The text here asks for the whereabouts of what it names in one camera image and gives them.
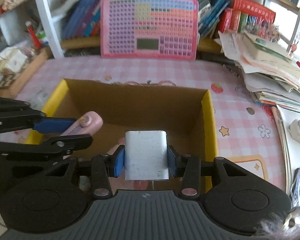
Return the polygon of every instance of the cardboard box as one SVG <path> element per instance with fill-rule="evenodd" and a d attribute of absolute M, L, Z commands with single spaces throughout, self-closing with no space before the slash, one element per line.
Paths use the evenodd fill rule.
<path fill-rule="evenodd" d="M 32 76 L 46 62 L 46 60 L 51 57 L 51 55 L 50 47 L 43 48 L 41 52 L 34 58 L 34 60 L 25 66 L 23 72 L 18 74 L 18 77 L 10 86 L 0 88 L 0 97 L 15 98 L 27 84 L 30 78 L 32 78 Z"/>
<path fill-rule="evenodd" d="M 168 145 L 180 154 L 197 155 L 202 160 L 206 152 L 209 156 L 218 154 L 211 94 L 205 89 L 63 80 L 42 111 L 47 116 L 74 118 L 95 111 L 103 118 L 104 125 L 93 136 L 92 145 L 74 152 L 84 159 L 106 153 L 130 130 L 164 130 Z M 32 131 L 27 143 L 41 140 L 42 135 Z M 179 187 L 179 178 L 155 183 L 156 190 Z"/>

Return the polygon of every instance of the red dictionary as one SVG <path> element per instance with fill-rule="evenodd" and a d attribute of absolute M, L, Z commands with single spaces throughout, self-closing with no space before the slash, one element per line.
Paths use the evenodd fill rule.
<path fill-rule="evenodd" d="M 251 16 L 265 19 L 267 22 L 273 23 L 275 19 L 275 12 L 261 4 L 251 0 L 232 0 L 233 10 L 242 11 Z"/>
<path fill-rule="evenodd" d="M 224 32 L 225 30 L 230 29 L 230 23 L 231 23 L 231 18 L 232 18 L 232 9 L 231 8 L 226 8 L 221 17 L 220 25 L 219 25 L 219 31 Z"/>
<path fill-rule="evenodd" d="M 230 24 L 230 30 L 234 30 L 235 32 L 238 32 L 239 29 L 239 23 L 240 23 L 240 11 L 233 11 L 232 18 L 231 18 L 231 24 Z"/>

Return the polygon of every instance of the black circular cover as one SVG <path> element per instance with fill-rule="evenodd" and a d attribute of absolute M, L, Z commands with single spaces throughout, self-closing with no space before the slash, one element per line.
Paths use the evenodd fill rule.
<path fill-rule="evenodd" d="M 206 194 L 203 206 L 222 227 L 252 235 L 271 213 L 287 214 L 291 202 L 282 190 L 251 174 L 221 181 Z"/>
<path fill-rule="evenodd" d="M 8 228 L 46 233 L 75 222 L 87 203 L 85 194 L 67 180 L 39 176 L 10 189 L 2 199 L 0 213 Z"/>

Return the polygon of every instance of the white shelf post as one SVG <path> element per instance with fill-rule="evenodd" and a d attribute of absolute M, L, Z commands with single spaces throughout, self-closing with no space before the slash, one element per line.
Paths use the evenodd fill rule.
<path fill-rule="evenodd" d="M 56 59 L 63 58 L 63 51 L 53 24 L 48 0 L 35 0 L 35 2 L 37 3 L 42 26 L 46 33 L 53 56 Z"/>

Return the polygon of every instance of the pink learning board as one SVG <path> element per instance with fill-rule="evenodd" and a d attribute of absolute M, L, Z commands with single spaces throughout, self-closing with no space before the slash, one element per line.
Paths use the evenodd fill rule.
<path fill-rule="evenodd" d="M 105 58 L 195 60 L 197 0 L 103 0 Z"/>

